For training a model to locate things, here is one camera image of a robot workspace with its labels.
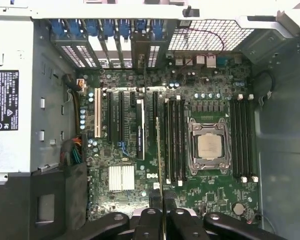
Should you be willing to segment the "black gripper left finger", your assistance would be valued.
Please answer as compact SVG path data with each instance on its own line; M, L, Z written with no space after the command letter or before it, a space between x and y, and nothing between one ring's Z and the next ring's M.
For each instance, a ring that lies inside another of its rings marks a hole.
M90 240L161 240L163 200L159 189L149 194L149 207L137 208L132 217L111 212L95 220Z

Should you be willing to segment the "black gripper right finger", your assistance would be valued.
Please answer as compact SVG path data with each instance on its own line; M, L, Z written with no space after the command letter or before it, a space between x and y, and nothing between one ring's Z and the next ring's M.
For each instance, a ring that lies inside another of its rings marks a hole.
M178 207L176 194L164 191L168 240L282 240L283 237L221 212L208 212L203 219Z

